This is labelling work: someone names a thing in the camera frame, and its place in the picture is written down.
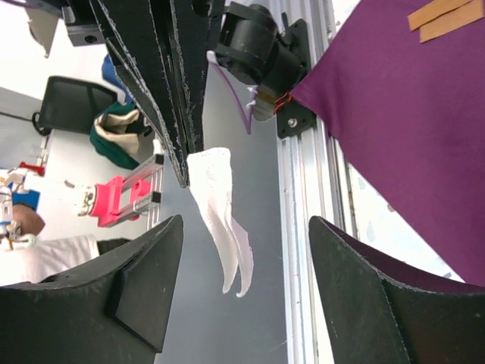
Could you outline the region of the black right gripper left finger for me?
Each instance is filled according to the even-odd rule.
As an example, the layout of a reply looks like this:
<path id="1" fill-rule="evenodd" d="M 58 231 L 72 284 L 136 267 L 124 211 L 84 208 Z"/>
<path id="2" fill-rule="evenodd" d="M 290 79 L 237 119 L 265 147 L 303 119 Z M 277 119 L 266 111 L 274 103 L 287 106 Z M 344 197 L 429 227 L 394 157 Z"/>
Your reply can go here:
<path id="1" fill-rule="evenodd" d="M 163 350 L 183 247 L 175 215 L 39 283 L 1 288 L 3 363 L 152 363 Z"/>

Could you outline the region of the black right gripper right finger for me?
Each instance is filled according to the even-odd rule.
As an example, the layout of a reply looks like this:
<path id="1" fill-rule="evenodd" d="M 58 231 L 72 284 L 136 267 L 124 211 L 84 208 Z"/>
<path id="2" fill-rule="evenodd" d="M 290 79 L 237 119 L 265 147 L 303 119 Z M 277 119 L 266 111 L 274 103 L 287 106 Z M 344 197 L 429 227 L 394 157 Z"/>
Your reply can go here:
<path id="1" fill-rule="evenodd" d="M 484 288 L 433 275 L 313 216 L 308 234 L 336 363 L 482 363 Z"/>

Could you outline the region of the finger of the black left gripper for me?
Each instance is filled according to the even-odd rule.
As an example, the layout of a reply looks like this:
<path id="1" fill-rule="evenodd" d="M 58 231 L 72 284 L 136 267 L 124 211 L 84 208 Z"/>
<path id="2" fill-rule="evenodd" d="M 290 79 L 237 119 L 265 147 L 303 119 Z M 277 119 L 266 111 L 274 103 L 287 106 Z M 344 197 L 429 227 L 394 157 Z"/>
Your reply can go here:
<path id="1" fill-rule="evenodd" d="M 171 50 L 171 120 L 166 122 L 169 156 L 179 185 L 189 185 L 187 157 L 204 149 L 202 109 L 208 62 L 209 24 L 192 1 L 169 1 L 167 25 Z"/>
<path id="2" fill-rule="evenodd" d="M 160 136 L 179 185 L 186 184 L 186 135 L 171 60 L 151 1 L 91 1 L 115 73 Z"/>

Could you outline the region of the orange adhesive bandage strips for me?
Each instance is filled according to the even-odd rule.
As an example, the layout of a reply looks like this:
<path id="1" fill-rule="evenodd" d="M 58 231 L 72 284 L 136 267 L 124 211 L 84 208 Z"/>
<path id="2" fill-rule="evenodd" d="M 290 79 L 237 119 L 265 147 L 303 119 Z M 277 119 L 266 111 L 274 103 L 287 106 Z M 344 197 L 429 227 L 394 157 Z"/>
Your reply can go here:
<path id="1" fill-rule="evenodd" d="M 424 43 L 482 18 L 482 0 L 435 0 L 411 13 L 408 26 L 411 32 L 419 31 L 420 43 Z"/>

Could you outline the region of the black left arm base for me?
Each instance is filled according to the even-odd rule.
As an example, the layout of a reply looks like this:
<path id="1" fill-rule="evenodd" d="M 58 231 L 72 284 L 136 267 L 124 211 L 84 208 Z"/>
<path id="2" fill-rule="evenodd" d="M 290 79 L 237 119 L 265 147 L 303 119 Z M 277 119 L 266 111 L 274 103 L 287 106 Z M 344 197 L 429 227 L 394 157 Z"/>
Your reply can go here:
<path id="1" fill-rule="evenodd" d="M 280 67 L 283 81 L 283 93 L 274 103 L 277 117 L 277 136 L 280 139 L 294 137 L 316 125 L 313 111 L 301 105 L 290 92 L 305 78 L 310 71 L 311 59 L 308 44 L 307 23 L 298 19 L 289 26 L 283 36 L 285 47 L 280 47 L 283 66 Z"/>

